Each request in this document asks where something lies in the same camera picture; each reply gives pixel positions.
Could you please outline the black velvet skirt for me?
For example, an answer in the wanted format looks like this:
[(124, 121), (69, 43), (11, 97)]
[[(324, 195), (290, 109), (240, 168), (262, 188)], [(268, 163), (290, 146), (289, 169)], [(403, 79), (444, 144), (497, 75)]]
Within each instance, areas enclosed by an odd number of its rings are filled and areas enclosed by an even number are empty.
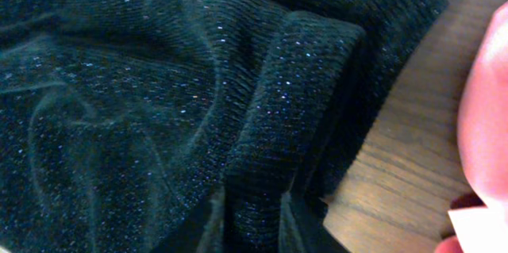
[(225, 190), (224, 252), (278, 252), (446, 0), (1, 0), (1, 245), (152, 253)]

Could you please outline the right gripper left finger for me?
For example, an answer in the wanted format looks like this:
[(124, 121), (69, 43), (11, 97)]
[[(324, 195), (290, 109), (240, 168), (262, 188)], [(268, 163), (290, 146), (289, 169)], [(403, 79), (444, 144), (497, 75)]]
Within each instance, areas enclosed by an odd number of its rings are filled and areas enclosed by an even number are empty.
[(225, 190), (216, 189), (152, 253), (223, 253), (224, 223)]

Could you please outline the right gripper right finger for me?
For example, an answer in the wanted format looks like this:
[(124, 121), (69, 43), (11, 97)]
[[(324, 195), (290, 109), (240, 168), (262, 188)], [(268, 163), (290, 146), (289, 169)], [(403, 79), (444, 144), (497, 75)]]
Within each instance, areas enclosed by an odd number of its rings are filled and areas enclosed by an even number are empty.
[(304, 199), (286, 192), (281, 198), (278, 253), (348, 253), (312, 214)]

